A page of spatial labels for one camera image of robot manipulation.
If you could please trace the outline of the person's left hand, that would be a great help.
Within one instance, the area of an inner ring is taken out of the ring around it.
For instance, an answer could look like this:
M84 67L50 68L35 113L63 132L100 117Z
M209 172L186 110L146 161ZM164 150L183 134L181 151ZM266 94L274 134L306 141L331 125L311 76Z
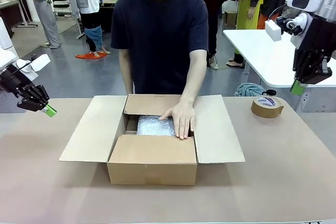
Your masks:
M165 120L168 117L172 117L175 136L181 140L187 139L189 131L193 132L195 129L195 110L193 104L194 101L181 100L159 118L160 120Z

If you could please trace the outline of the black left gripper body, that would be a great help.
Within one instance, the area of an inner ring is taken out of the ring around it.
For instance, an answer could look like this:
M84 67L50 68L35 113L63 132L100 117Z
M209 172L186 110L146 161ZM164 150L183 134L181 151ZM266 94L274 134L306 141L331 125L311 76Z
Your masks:
M29 85L29 79L15 66L1 70L1 89L14 95L22 95L23 88Z

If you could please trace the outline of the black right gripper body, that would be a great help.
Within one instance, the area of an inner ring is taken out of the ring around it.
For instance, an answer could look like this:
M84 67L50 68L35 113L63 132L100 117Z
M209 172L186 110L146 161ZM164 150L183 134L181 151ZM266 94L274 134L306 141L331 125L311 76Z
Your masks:
M294 63L300 63L304 60L309 60L311 62L321 62L323 59L327 59L327 62L330 61L330 58L335 54L334 51L325 51L325 50L295 50L294 54Z

